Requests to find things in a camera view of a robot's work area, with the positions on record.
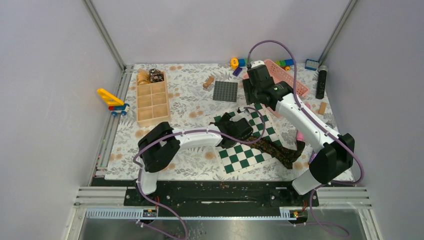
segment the wooden compartment box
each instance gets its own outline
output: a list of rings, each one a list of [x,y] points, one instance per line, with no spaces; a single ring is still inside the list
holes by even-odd
[[[171,120],[167,76],[162,73],[164,81],[137,86],[137,123],[140,127]]]

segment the yellow toy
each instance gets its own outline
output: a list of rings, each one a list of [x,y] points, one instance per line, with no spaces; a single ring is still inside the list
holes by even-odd
[[[237,60],[237,58],[231,58],[231,61],[229,61],[229,65],[232,69],[236,69],[239,66],[239,60]]]
[[[110,94],[108,91],[104,90],[103,88],[97,89],[97,94],[101,97],[101,99],[103,99],[103,101],[108,106],[123,106],[124,105],[124,101]]]

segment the white wall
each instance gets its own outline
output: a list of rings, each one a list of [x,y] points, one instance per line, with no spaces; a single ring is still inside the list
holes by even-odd
[[[2,0],[0,23],[0,239],[58,240],[120,70],[81,0]]]
[[[329,53],[328,98],[356,140],[385,240],[423,239],[424,1],[359,1]]]
[[[349,0],[94,0],[127,64],[227,63],[267,39],[298,61],[320,57]],[[284,60],[274,43],[253,58]]]

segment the plastic basket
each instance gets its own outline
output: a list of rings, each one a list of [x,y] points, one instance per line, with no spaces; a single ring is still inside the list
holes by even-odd
[[[284,69],[282,69],[280,66],[278,66],[275,62],[273,62],[270,59],[266,59],[263,61],[266,65],[266,68],[268,68],[269,75],[271,75],[272,78],[274,78],[274,83],[279,83],[281,81],[284,81],[288,83],[291,87],[293,87],[293,76],[290,75],[290,73],[286,72]],[[243,76],[243,79],[248,79],[249,76],[246,73]],[[296,93],[299,96],[305,97],[309,93],[309,88],[306,87],[303,83],[296,81]]]

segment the floral tablecloth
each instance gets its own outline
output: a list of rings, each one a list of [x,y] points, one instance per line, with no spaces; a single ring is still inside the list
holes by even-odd
[[[132,163],[133,156],[139,151],[137,143],[154,126],[139,127],[136,122],[136,77],[138,69],[159,69],[166,72],[168,83],[168,98],[171,112],[171,127],[194,128],[202,127],[203,118],[213,115],[224,109],[237,109],[246,105],[245,93],[242,85],[242,76],[246,73],[243,68],[241,74],[233,76],[229,64],[136,64],[132,74],[125,103],[130,104],[131,111],[127,116],[121,116],[114,139],[112,152],[107,166],[105,179],[133,180],[137,178],[138,166]],[[317,113],[321,102],[327,103],[324,115],[318,115],[327,125],[337,128],[333,113],[325,95],[324,99],[315,98],[317,81],[314,80],[315,71],[305,69],[299,64],[297,79],[305,84],[310,93],[301,97],[304,103],[311,105]],[[202,84],[214,76],[215,81],[238,83],[237,102],[212,100],[214,85],[204,89]],[[270,114],[275,122],[275,128],[283,138],[283,146],[296,149],[295,127],[284,117],[277,118]],[[280,162],[273,161],[264,164],[246,173],[225,178],[222,175],[219,163],[212,147],[198,147],[180,150],[171,163],[159,173],[159,180],[239,180],[239,181],[290,181],[300,176],[308,169],[308,161],[312,153],[310,145],[306,145],[303,154],[293,163],[293,169],[285,168]],[[352,180],[350,170],[342,173],[337,180]]]

